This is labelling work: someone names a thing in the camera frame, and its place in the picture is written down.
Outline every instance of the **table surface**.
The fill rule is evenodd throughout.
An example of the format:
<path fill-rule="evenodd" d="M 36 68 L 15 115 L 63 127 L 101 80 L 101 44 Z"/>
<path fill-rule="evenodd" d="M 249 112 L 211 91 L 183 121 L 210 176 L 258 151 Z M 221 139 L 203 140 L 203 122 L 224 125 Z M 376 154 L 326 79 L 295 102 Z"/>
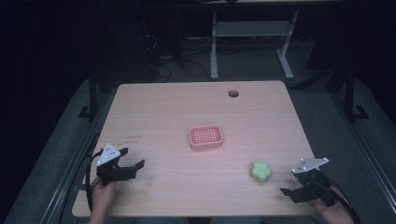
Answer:
<path fill-rule="evenodd" d="M 235 90 L 239 96 L 230 97 Z M 189 128 L 218 124 L 222 147 L 192 150 Z M 136 179 L 117 183 L 115 217 L 311 215 L 279 188 L 300 187 L 292 175 L 300 158 L 314 158 L 290 96 L 280 81 L 121 85 L 95 151 L 129 148 L 119 166 L 146 160 Z M 95 178 L 92 163 L 91 180 Z M 269 162 L 264 183 L 249 175 Z M 85 191 L 73 214 L 87 217 Z"/>

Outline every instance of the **pink basket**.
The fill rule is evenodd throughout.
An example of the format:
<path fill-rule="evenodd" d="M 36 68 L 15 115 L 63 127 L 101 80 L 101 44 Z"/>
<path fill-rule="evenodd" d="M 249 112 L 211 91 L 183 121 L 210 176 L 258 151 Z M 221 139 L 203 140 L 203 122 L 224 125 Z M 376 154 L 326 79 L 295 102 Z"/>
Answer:
<path fill-rule="evenodd" d="M 190 128 L 190 147 L 194 150 L 221 147 L 222 143 L 223 136 L 219 125 Z"/>

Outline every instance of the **person's hand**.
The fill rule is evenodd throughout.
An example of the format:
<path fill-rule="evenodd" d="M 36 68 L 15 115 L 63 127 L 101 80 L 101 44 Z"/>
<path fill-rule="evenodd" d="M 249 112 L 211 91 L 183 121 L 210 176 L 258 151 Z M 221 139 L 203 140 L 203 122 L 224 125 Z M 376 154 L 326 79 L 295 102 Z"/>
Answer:
<path fill-rule="evenodd" d="M 107 210 L 114 201 L 116 194 L 116 182 L 110 182 L 104 186 L 103 181 L 96 177 L 92 184 L 92 213 L 90 224 L 99 224 L 105 221 Z"/>
<path fill-rule="evenodd" d="M 345 196 L 337 188 L 331 186 L 331 189 L 334 190 L 334 192 L 340 195 L 347 202 Z M 320 215 L 329 224 L 353 224 L 353 219 L 351 215 L 348 213 L 345 207 L 337 200 L 335 204 L 330 207 L 327 207 L 321 199 L 317 199 L 307 203 L 316 208 Z"/>

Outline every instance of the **green object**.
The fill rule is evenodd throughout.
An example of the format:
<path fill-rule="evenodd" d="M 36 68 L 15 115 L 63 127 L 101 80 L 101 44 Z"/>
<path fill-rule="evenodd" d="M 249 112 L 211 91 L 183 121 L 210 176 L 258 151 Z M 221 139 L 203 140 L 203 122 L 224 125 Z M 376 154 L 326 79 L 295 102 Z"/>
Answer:
<path fill-rule="evenodd" d="M 255 161 L 250 175 L 259 182 L 265 182 L 271 176 L 272 170 L 266 161 Z"/>

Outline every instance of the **dark floor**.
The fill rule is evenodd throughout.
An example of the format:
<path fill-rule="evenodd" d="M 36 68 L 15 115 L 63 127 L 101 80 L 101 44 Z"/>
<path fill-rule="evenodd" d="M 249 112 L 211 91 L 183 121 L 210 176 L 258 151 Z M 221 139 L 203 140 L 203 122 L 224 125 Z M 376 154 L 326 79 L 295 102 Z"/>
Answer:
<path fill-rule="evenodd" d="M 279 40 L 263 41 L 260 45 L 238 44 L 220 50 L 219 81 L 281 80 L 288 87 L 293 86 L 317 72 L 305 69 L 313 43 L 312 40 L 291 42 L 287 57 L 295 75 L 294 80 L 287 80 L 283 76 L 276 57 Z M 162 61 L 162 77 L 158 81 L 165 80 L 169 71 L 172 73 L 169 82 L 207 81 L 205 72 L 210 71 L 207 51 L 185 55 L 183 59 L 188 60 L 184 61 L 183 68 L 171 60 Z M 376 104 L 370 90 L 358 80 L 355 103 L 363 106 L 370 119 L 349 122 L 342 108 L 344 92 L 327 93 L 327 81 L 328 78 L 324 78 L 304 90 L 290 91 L 314 155 L 331 161 L 321 170 L 340 185 L 355 206 L 362 223 L 396 223 L 394 206 L 392 208 L 389 205 L 392 199 L 385 196 L 387 190 L 376 178 L 378 172 L 372 168 L 373 161 L 367 159 L 370 157 L 365 152 L 366 148 L 371 149 L 389 183 L 396 186 L 396 128 Z M 100 133 L 114 93 L 99 94 L 98 115 L 88 122 L 88 119 L 78 118 L 80 109 L 89 103 L 88 81 L 80 86 L 8 214 L 6 223 L 87 222 L 87 218 L 71 214 L 84 176 L 84 166 L 79 166 L 85 164 L 84 157 L 79 161 L 72 160 L 76 158 L 78 150 L 87 150 L 94 135 Z M 263 217 L 262 220 L 268 224 L 314 223 L 308 217 Z M 106 221 L 133 222 L 134 218 L 120 217 L 110 217 Z"/>

